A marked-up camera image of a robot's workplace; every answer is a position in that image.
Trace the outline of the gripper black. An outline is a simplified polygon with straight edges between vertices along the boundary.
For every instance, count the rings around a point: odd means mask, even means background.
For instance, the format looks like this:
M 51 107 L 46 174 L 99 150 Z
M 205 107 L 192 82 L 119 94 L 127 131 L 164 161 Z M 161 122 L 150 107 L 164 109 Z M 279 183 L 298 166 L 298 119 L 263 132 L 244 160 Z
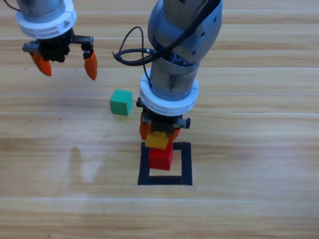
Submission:
M 142 140 L 146 140 L 150 132 L 159 131 L 167 134 L 168 143 L 173 143 L 178 137 L 180 129 L 189 129 L 191 119 L 184 119 L 183 115 L 164 116 L 151 111 L 138 97 L 136 106 L 142 108 L 140 118 L 140 135 Z
M 75 35 L 71 28 L 60 36 L 50 39 L 37 39 L 25 43 L 22 47 L 28 52 L 39 71 L 46 76 L 52 75 L 49 61 L 64 62 L 65 55 L 70 52 L 70 44 L 79 44 L 83 51 L 84 67 L 87 75 L 95 81 L 97 78 L 98 62 L 93 50 L 94 38 L 92 36 Z

